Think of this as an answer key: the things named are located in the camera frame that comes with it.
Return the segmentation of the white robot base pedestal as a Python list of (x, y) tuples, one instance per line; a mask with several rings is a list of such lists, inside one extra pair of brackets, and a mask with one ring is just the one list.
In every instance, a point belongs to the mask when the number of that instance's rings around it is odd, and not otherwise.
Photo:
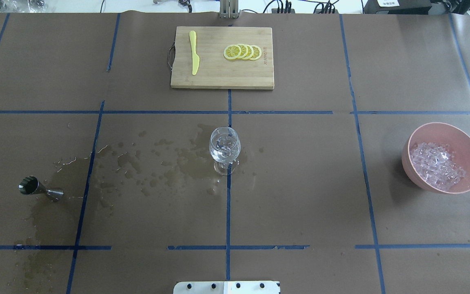
[(174, 294), (280, 294), (279, 281), (183, 281)]

